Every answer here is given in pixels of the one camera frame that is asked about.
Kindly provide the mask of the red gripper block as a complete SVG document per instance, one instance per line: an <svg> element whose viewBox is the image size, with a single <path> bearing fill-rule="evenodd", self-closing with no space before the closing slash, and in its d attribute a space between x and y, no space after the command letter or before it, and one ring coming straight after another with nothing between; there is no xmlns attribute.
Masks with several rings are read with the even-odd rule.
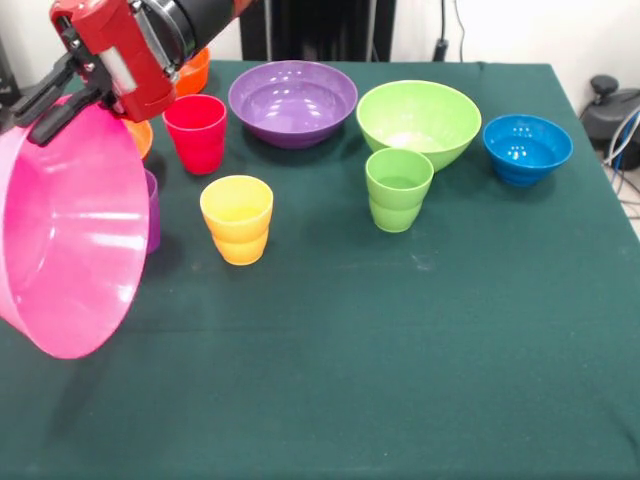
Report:
<svg viewBox="0 0 640 480"><path fill-rule="evenodd" d="M67 49L52 70L10 109L33 125L30 143L47 146L85 108L101 102L141 122L176 99L172 64L151 21L150 1L56 1L50 20ZM84 86L68 97L74 75Z"/></svg>

